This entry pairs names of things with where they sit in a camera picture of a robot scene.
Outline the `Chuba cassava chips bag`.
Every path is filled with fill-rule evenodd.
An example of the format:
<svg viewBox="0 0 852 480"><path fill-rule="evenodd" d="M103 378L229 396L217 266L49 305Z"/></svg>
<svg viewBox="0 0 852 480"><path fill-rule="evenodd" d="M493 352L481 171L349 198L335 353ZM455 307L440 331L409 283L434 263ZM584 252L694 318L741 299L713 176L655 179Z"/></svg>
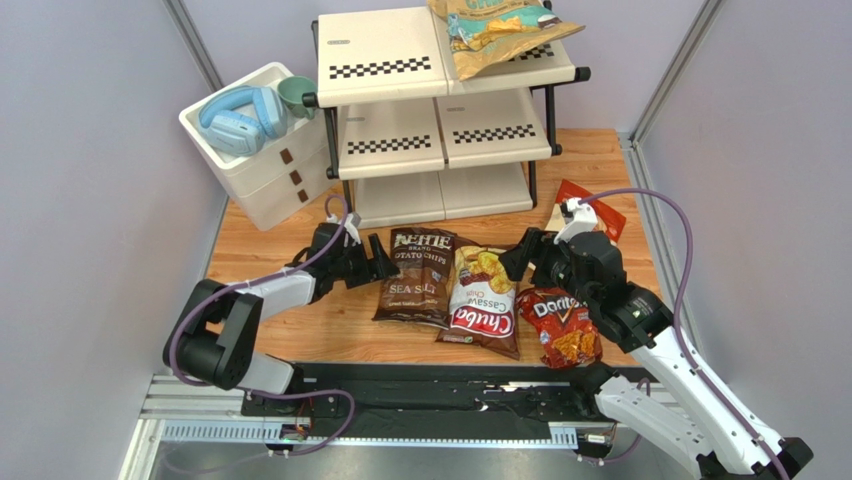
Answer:
<svg viewBox="0 0 852 480"><path fill-rule="evenodd" d="M500 255L505 245L485 245L458 237L448 305L449 327L436 341L478 346L512 360L520 358L515 299L511 280Z"/></svg>

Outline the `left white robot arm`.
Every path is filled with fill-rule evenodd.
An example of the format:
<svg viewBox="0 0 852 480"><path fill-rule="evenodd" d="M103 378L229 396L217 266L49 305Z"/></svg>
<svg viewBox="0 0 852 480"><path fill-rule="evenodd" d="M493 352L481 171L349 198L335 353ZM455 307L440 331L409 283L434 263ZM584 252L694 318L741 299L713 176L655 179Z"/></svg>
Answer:
<svg viewBox="0 0 852 480"><path fill-rule="evenodd" d="M163 362L190 385L287 394L296 368L256 350L261 322L319 301L338 281L352 289L399 272L377 235L361 240L350 220L321 223L311 244L277 272L231 284L198 282L164 346Z"/></svg>

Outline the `tan teal chips bag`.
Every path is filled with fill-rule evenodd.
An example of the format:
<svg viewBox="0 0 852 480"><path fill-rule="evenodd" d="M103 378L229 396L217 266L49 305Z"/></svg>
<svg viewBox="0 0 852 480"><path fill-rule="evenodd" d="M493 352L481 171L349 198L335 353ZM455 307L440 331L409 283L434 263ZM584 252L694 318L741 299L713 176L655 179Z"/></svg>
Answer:
<svg viewBox="0 0 852 480"><path fill-rule="evenodd" d="M585 29L562 20L540 1L435 0L428 6L446 23L450 53L462 81Z"/></svg>

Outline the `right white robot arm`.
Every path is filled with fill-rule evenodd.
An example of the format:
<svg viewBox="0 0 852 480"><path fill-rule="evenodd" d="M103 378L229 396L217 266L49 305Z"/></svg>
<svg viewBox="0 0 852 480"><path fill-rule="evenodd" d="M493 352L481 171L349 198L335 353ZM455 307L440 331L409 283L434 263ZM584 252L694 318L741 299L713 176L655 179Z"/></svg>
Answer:
<svg viewBox="0 0 852 480"><path fill-rule="evenodd" d="M782 437L723 384L665 303L628 280L621 252L604 233L561 240L530 228L499 260L512 280L532 267L533 285L580 300L598 331L665 387L681 413L630 392L627 380L600 362L581 385L600 413L626 424L694 478L792 479L813 460L803 439Z"/></svg>

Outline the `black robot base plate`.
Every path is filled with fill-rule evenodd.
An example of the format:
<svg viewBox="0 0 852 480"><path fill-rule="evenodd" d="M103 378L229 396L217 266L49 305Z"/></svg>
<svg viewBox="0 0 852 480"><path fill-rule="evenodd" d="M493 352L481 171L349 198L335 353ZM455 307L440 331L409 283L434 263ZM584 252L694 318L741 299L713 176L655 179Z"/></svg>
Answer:
<svg viewBox="0 0 852 480"><path fill-rule="evenodd" d="M294 393L313 400L245 396L247 417L298 417L325 436L354 416L347 438L546 440L555 422L606 423L593 400L610 375L636 382L641 367L602 362L567 370L536 366L300 363Z"/></svg>

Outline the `brown Kettle sea salt bag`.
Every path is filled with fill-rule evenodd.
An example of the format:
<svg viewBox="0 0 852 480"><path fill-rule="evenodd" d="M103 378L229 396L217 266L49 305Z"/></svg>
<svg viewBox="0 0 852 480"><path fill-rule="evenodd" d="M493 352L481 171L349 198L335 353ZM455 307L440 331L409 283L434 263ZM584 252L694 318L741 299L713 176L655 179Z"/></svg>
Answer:
<svg viewBox="0 0 852 480"><path fill-rule="evenodd" d="M390 259L399 273L382 282L373 319L448 329L455 239L442 229L394 228Z"/></svg>

